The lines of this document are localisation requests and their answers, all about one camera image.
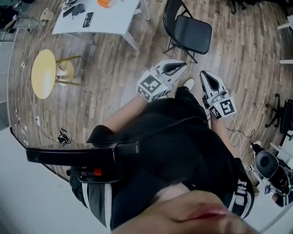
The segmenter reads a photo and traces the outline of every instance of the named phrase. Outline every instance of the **white table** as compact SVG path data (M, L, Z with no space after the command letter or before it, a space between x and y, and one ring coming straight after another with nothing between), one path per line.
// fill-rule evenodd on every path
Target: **white table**
M289 130L287 133L292 135L293 131ZM293 168L293 140L289 141L289 139L290 137L286 135L282 145L276 146L272 142L270 145L279 152L278 157Z
M91 32L120 34L135 50L139 50L140 47L128 32L128 28L139 2L141 3L141 12L145 20L150 20L147 0L116 1L117 3L114 6L104 8L97 3L97 0L78 0L76 4L83 3L85 12L74 16L72 19L71 14L63 18L65 11L62 10L53 34L67 34L89 44L94 43ZM83 22L89 12L94 12L91 25L83 28Z

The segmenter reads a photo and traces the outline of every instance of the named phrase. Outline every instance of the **black office chair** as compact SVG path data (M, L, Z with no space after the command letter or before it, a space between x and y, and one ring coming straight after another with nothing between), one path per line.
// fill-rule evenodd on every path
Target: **black office chair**
M181 6L184 11L176 17ZM178 47L197 63L194 59L195 53L206 54L209 51L212 37L211 25L194 19L182 0L167 1L163 23L170 36L168 49L164 53Z
M277 124L275 124L275 127L279 127L280 123L280 132L282 134L286 134L289 137L289 141L293 139L293 135L289 135L287 132L288 130L293 130L293 100L288 100L284 107L281 107L280 105L280 95L275 94L275 97L277 98L277 109L272 108L269 104L266 104L266 107L270 107L272 111L275 112L275 116L272 118L272 120L266 124L266 128L271 126L276 120Z
M232 6L233 6L233 9L232 9L231 13L233 15L235 15L235 13L237 12L236 3L238 3L241 6L242 10L246 9L246 6L243 4L243 1L241 1L241 0L231 0L231 2L232 2Z

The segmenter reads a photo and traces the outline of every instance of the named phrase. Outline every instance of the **cable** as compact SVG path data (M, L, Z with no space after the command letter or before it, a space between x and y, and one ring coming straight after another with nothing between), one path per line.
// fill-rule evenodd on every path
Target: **cable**
M226 128L226 129L229 130L229 131L231 131L231 132L236 131L236 132L240 132L240 133L242 133L246 138L249 138L249 139L250 139L250 143L252 143L252 142L251 142L251 138L252 138L252 137L254 136L254 134L255 134L255 129L253 129L253 130L251 131L250 137L246 136L245 133L242 132L242 131L239 131L239 130L236 130L236 129L231 130L231 129L229 129L229 128Z
M211 115L210 112L208 112L208 114L206 114L206 118L208 118Z
M31 53L33 52L33 50L35 49L35 47L40 43L40 41L48 34L48 32L51 30L51 28L53 28L53 26L57 23L57 21L49 28L49 30L45 33L45 35L42 36L42 38L35 44L35 46L32 48L32 50L28 53L28 56L22 61L22 63L24 63L24 61L31 55Z
M56 169L56 166L55 165L54 165L54 168L55 168L56 175L58 176L58 172L57 172L57 169Z
M237 130L237 133L238 133L238 135L239 135L239 142L240 142L239 157L240 157L240 159L241 159L241 161L242 161L242 165L244 166L244 168L245 168L247 171L251 171L251 170L249 170L249 169L246 167L246 165L243 163L243 160L242 160L242 158L241 158L241 136L240 136L239 130L238 130L237 127L236 127L235 120L233 119L232 116L231 116L231 118L232 118L232 120L233 120L233 122L234 122L235 129Z
M23 70L24 70L24 78L25 78L25 80L26 80L26 84L27 84L27 74L26 74L26 69L24 68ZM32 99L31 99L31 95L29 94L28 84L27 84L27 92L28 92L29 100L30 100L31 105L32 105L33 115L34 115L35 122L36 122L37 116L36 116L35 109L33 108L33 102L32 102ZM53 140L52 138L46 136L46 134L42 131L42 129L40 128L40 126L38 126L38 128L40 129L41 133L42 133L46 138L48 138L49 140L52 140L52 141L54 141L55 143L57 143L57 141L55 141L55 140Z

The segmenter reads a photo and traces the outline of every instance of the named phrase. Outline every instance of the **yellow round stool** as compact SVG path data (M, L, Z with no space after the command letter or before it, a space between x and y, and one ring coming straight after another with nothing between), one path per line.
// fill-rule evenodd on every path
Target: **yellow round stool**
M37 55L32 68L32 86L36 96L40 99L47 98L52 92L55 82L80 86L80 84L72 83L74 68L69 61L78 57L80 56L56 61L52 51L48 49L42 50Z

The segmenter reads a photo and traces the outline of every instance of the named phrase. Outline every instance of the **white sneaker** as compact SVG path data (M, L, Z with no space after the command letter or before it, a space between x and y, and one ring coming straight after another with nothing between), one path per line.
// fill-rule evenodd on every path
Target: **white sneaker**
M194 79L190 78L188 79L184 85L185 87L187 87L189 89L189 92L192 90L193 86L194 86Z
M41 28L40 28L40 29L42 29L42 28L46 25L46 23L47 23L47 21L42 20L42 21L41 21Z

